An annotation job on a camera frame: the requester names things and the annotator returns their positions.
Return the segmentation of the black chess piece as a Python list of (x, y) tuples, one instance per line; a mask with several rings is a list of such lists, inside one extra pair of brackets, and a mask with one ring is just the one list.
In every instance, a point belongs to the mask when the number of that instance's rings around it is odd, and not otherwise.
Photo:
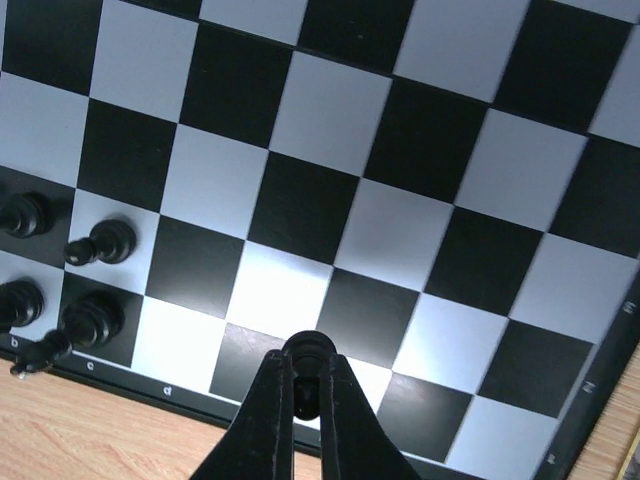
[(320, 372), (336, 353), (332, 340), (317, 330), (305, 330), (291, 336), (283, 345), (291, 357), (294, 372), (294, 416), (310, 421), (320, 415)]

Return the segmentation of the black pawn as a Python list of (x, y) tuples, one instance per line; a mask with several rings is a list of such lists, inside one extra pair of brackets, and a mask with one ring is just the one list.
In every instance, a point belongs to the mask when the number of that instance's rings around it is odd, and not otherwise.
[(1, 230), (26, 239), (47, 233), (55, 222), (50, 200), (37, 192), (15, 193), (1, 203)]
[(98, 222), (87, 237), (66, 244), (64, 260), (72, 266), (96, 261), (119, 264), (129, 258), (137, 246), (134, 229), (125, 221), (106, 219)]

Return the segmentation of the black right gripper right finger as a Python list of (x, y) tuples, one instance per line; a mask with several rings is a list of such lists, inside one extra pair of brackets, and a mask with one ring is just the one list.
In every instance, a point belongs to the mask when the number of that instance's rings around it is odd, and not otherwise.
[(379, 424), (345, 356), (320, 371), (321, 472), (324, 479), (417, 479)]

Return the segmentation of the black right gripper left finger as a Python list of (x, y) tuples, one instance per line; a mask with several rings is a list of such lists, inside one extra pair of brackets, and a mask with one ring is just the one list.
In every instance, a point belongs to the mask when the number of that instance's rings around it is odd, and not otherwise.
[(270, 350), (231, 425), (192, 477), (291, 479), (293, 413), (291, 359), (280, 350)]

